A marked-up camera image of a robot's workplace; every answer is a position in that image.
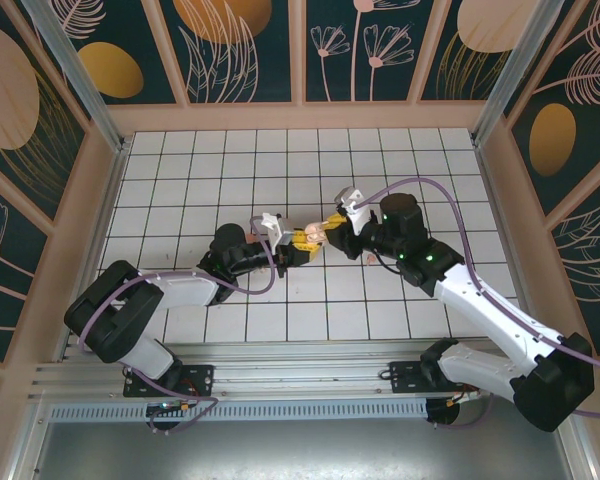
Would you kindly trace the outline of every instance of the white tiled floor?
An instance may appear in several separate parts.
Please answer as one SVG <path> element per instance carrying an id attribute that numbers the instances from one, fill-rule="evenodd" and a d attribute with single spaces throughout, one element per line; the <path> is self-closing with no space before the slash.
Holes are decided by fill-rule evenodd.
<path id="1" fill-rule="evenodd" d="M 366 196 L 405 175 L 443 184 L 459 200 L 478 273 L 508 298 L 511 275 L 464 129 L 249 130 L 136 134 L 100 268 L 125 259 L 139 268 L 193 268 L 216 228 L 248 229 L 264 211 L 296 227 L 332 214 L 355 184 Z M 432 235 L 461 250 L 444 197 L 429 185 L 395 191 L 422 202 Z M 268 272 L 240 278 L 259 289 Z M 234 293 L 216 307 L 157 314 L 149 331 L 166 343 L 382 340 L 478 336 L 457 312 L 419 289 L 326 246 L 263 296 Z"/>

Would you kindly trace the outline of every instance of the dark teal wallpaper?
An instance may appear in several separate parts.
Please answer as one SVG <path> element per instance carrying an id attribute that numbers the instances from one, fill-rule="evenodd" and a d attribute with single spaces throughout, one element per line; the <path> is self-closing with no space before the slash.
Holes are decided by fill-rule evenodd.
<path id="1" fill-rule="evenodd" d="M 600 161 L 600 0 L 587 5 L 512 132 L 548 214 Z"/>
<path id="2" fill-rule="evenodd" d="M 486 100 L 534 6 L 452 0 L 422 100 Z"/>
<path id="3" fill-rule="evenodd" d="M 105 103 L 175 103 L 140 0 L 49 3 Z"/>
<path id="4" fill-rule="evenodd" d="M 525 74 L 524 78 L 520 81 L 520 84 L 518 85 L 518 88 L 516 88 L 516 91 L 513 92 L 513 95 L 511 96 L 509 103 L 507 103 L 507 106 L 504 109 L 505 116 L 507 116 L 507 117 L 509 116 L 509 113 L 511 112 L 511 110 L 515 106 L 516 102 L 520 98 L 522 91 L 527 86 L 527 83 L 528 83 L 529 77 L 531 76 L 531 73 L 534 72 L 535 69 L 538 67 L 538 64 L 542 60 L 542 57 L 544 56 L 545 52 L 547 51 L 547 48 L 549 47 L 549 45 L 551 45 L 551 42 L 553 41 L 553 38 L 556 36 L 556 33 L 558 33 L 558 30 L 560 30 L 560 27 L 562 26 L 562 22 L 564 22 L 564 18 L 567 16 L 569 11 L 571 10 L 571 7 L 573 7 L 574 2 L 575 2 L 575 0 L 565 0 L 564 3 L 562 4 L 562 8 L 560 9 L 560 14 L 558 15 L 558 18 L 556 19 L 553 26 L 551 27 L 551 30 L 549 30 L 549 33 L 547 34 L 547 36 L 544 39 L 544 42 L 542 42 L 542 45 L 540 46 L 538 53 L 536 53 L 536 58 L 533 60 L 533 62 L 531 62 L 531 65 L 527 69 L 527 73 Z"/>
<path id="5" fill-rule="evenodd" d="M 307 101 L 406 100 L 431 7 L 308 0 Z"/>
<path id="6" fill-rule="evenodd" d="M 287 0 L 160 0 L 192 103 L 291 101 Z"/>
<path id="7" fill-rule="evenodd" d="M 83 138 L 0 8 L 0 171 L 53 219 Z"/>
<path id="8" fill-rule="evenodd" d="M 47 237 L 0 196 L 0 362 L 20 318 Z"/>
<path id="9" fill-rule="evenodd" d="M 553 238 L 600 355 L 600 187 L 553 230 Z"/>

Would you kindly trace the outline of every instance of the enclosure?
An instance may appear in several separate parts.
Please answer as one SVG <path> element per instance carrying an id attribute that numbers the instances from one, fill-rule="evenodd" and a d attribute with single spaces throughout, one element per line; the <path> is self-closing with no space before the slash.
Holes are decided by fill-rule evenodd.
<path id="1" fill-rule="evenodd" d="M 600 478 L 599 419 L 543 433 L 499 400 L 447 432 L 392 393 L 378 373 L 440 338 L 498 348 L 373 254 L 157 312 L 221 400 L 179 439 L 63 323 L 116 260 L 188 271 L 224 224 L 304 229 L 409 176 L 448 190 L 487 283 L 600 360 L 600 0 L 0 0 L 0 479 Z M 438 190 L 394 191 L 462 251 Z"/>

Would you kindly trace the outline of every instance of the wall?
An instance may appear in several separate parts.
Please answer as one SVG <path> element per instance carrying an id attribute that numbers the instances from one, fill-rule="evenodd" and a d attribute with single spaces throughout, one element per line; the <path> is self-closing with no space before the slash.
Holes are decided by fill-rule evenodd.
<path id="1" fill-rule="evenodd" d="M 600 358 L 600 0 L 565 2 L 485 146 L 532 313 Z M 600 411 L 596 391 L 583 409 Z M 600 421 L 586 420 L 600 452 Z"/>
<path id="2" fill-rule="evenodd" d="M 113 153 L 34 33 L 0 2 L 0 467 L 49 361 Z"/>
<path id="3" fill-rule="evenodd" d="M 472 127 L 536 3 L 228 0 L 227 10 L 221 0 L 51 5 L 128 134 Z"/>

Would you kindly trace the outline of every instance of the metal plate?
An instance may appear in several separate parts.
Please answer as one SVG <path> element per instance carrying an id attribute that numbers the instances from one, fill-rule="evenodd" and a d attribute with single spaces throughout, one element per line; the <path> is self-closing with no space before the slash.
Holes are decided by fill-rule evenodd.
<path id="1" fill-rule="evenodd" d="M 183 365 L 182 379 L 174 391 L 183 395 L 195 395 L 191 391 L 189 382 L 193 384 L 198 395 L 208 397 L 213 387 L 213 365 Z M 127 398 L 154 398 L 164 397 L 165 394 L 150 387 L 135 373 L 127 374 L 122 395 Z"/>

